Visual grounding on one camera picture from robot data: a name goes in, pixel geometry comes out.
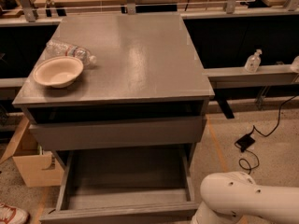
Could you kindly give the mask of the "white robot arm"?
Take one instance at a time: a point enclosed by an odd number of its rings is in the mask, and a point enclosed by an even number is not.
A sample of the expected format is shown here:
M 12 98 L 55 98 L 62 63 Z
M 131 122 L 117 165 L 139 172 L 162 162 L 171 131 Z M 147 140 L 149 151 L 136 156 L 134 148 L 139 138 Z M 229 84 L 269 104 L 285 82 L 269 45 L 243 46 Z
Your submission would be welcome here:
M 299 188 L 258 185 L 244 172 L 215 173 L 200 186 L 191 224 L 236 224 L 243 216 L 299 224 Z

